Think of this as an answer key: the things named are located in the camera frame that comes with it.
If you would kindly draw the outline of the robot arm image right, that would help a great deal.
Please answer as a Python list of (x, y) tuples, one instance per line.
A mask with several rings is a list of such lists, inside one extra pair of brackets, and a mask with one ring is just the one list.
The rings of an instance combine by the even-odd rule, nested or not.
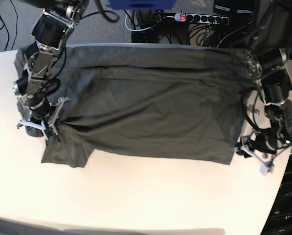
[[(292, 44), (292, 0), (270, 1), (256, 26), (230, 47), (241, 42), (245, 44), (243, 64), (254, 84), (242, 92), (241, 110), (255, 139), (240, 137), (236, 153), (246, 158), (254, 157), (256, 150), (276, 155), (278, 150), (292, 146), (292, 102), (289, 100), (292, 82), (285, 68)], [(260, 128), (255, 118), (247, 114), (246, 98), (253, 91), (265, 106), (269, 128)]]

